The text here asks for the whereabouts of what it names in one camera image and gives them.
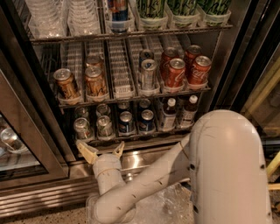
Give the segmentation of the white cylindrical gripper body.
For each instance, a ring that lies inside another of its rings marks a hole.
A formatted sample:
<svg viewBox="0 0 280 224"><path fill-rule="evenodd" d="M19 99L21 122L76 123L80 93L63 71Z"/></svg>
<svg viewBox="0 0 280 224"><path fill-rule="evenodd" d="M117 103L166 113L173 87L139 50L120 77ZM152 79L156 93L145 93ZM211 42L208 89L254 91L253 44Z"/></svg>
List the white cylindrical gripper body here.
<svg viewBox="0 0 280 224"><path fill-rule="evenodd" d="M125 185L121 169L120 158L114 154L103 154L96 159L93 171L100 195L118 186Z"/></svg>

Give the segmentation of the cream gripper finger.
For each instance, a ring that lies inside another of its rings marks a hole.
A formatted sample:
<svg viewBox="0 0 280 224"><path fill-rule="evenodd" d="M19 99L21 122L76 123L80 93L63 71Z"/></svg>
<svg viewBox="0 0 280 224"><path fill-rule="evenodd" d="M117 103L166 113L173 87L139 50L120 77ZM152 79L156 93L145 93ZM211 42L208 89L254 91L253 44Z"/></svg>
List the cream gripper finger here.
<svg viewBox="0 0 280 224"><path fill-rule="evenodd" d="M120 158L123 154L124 146L125 146L125 142L121 141L121 143L113 150L112 154Z"/></svg>
<svg viewBox="0 0 280 224"><path fill-rule="evenodd" d="M93 165L95 163L95 160L98 158L97 152L98 150L87 143L84 143L81 140L76 141L76 146L80 154L86 159L86 161Z"/></svg>

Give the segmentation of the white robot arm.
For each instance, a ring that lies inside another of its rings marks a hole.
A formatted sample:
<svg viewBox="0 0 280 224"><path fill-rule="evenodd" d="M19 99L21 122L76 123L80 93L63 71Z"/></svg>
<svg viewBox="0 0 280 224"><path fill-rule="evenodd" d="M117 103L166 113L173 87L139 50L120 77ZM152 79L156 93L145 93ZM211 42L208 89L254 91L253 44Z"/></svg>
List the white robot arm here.
<svg viewBox="0 0 280 224"><path fill-rule="evenodd" d="M121 174L122 144L103 155L82 141L76 146L98 182L92 213L99 224L131 221L138 201L184 179L191 181L195 224L272 224L261 139L234 111L204 114L190 134L130 182Z"/></svg>

